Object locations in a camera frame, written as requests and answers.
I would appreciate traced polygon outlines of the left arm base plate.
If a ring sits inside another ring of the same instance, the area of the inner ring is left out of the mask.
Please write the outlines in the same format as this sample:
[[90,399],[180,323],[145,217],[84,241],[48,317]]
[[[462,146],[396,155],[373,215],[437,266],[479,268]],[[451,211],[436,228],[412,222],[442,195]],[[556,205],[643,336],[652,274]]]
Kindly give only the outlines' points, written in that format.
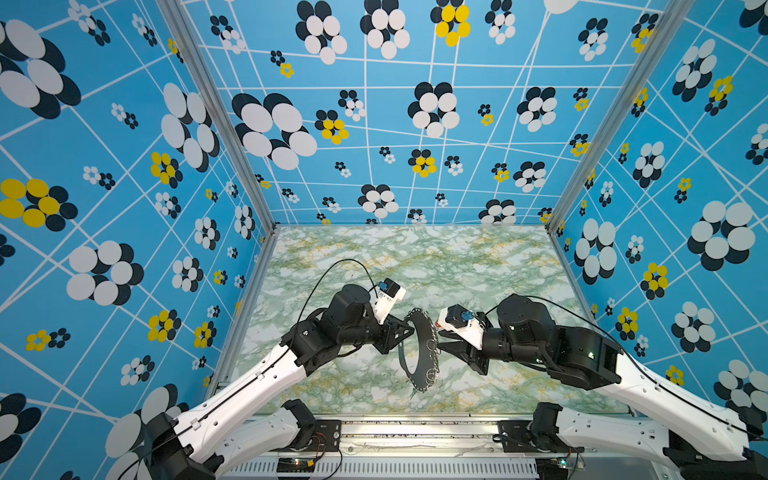
[[311,428],[302,428],[291,444],[273,449],[273,452],[338,452],[341,434],[341,420],[319,419]]

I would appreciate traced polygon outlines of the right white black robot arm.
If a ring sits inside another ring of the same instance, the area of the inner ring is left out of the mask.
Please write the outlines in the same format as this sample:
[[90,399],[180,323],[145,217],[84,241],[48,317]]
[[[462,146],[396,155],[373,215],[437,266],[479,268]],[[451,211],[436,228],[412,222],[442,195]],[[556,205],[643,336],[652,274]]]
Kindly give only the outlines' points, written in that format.
[[594,327],[557,324],[547,307],[512,294],[495,309],[498,323],[460,305],[443,309],[438,347],[480,375],[493,360],[518,363],[560,383],[593,391],[640,412],[602,418],[538,403],[525,427],[501,428],[501,443],[544,453],[603,448],[675,469],[685,479],[764,479],[767,459],[751,449],[759,416],[720,407],[638,363]]

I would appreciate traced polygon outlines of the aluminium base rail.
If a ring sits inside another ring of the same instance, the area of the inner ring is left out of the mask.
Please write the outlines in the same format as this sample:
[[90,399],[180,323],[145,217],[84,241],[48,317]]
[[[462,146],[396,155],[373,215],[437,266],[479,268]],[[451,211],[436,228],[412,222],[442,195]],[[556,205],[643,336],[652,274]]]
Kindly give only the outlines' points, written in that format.
[[672,468],[590,447],[505,453],[494,417],[347,418],[338,452],[255,456],[219,479],[677,479]]

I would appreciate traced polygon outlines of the left aluminium corner post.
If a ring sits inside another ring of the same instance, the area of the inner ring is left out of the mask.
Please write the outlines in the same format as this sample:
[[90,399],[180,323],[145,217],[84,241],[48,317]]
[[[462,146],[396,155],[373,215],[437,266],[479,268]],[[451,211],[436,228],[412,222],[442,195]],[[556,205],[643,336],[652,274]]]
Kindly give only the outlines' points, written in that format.
[[224,102],[216,89],[213,77],[204,60],[203,51],[195,42],[193,24],[186,18],[180,1],[159,0],[157,5],[184,55],[192,80],[204,100],[218,135],[229,153],[235,171],[253,203],[255,212],[265,230],[265,236],[270,238],[274,234],[276,223],[264,196],[259,191],[255,174],[227,115]]

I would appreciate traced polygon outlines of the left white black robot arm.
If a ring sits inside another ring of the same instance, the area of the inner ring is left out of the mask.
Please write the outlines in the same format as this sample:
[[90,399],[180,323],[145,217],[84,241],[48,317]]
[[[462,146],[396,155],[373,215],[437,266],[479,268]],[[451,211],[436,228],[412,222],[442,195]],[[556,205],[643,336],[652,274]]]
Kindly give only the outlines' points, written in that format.
[[316,419],[300,400],[254,419],[269,401],[336,360],[343,347],[372,345],[387,354],[414,330],[393,316],[406,290],[385,279],[372,290],[347,284],[325,308],[302,314],[255,367],[177,417],[161,413],[145,430],[135,466],[151,479],[219,479],[263,453],[303,448]]

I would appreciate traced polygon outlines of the right aluminium corner post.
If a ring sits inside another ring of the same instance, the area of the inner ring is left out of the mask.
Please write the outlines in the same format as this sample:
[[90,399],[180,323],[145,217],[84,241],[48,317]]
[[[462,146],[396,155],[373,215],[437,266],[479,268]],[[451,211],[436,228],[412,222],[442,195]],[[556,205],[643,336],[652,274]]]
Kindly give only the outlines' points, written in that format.
[[694,0],[673,0],[662,12],[656,33],[638,56],[624,84],[599,125],[589,150],[571,176],[563,194],[553,210],[547,224],[547,232],[555,238],[556,230],[576,203],[577,196],[587,176],[598,164],[605,149],[615,137],[619,127],[628,115],[633,100],[646,85],[659,61],[666,53],[671,41],[693,7]]

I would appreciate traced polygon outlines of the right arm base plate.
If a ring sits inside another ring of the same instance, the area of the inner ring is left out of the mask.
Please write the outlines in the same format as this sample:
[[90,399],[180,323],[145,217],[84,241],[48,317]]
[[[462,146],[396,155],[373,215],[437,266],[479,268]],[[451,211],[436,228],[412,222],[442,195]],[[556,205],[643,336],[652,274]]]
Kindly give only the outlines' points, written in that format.
[[496,423],[497,433],[493,441],[499,443],[505,453],[583,453],[583,447],[567,445],[555,433],[554,426],[534,429],[532,420],[502,420]]

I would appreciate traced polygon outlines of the aluminium corner post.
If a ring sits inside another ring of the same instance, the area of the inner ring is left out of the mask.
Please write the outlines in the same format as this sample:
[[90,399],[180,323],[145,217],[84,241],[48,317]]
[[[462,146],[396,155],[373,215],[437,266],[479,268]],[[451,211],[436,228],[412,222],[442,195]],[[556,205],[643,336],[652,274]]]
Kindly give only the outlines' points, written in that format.
[[587,176],[598,164],[605,149],[615,137],[619,127],[628,115],[633,100],[646,85],[659,61],[666,53],[671,41],[693,7],[694,0],[673,0],[662,12],[656,33],[638,56],[624,84],[599,125],[589,150],[571,176],[563,194],[553,210],[547,224],[547,232],[555,238],[556,230],[576,203],[577,196]]
[[255,174],[227,115],[224,102],[216,89],[213,77],[204,60],[203,51],[195,42],[193,24],[186,18],[180,1],[159,0],[157,5],[184,55],[192,80],[204,100],[218,135],[229,153],[235,171],[253,203],[255,212],[265,230],[265,236],[270,238],[274,234],[276,223],[264,196],[259,191]]

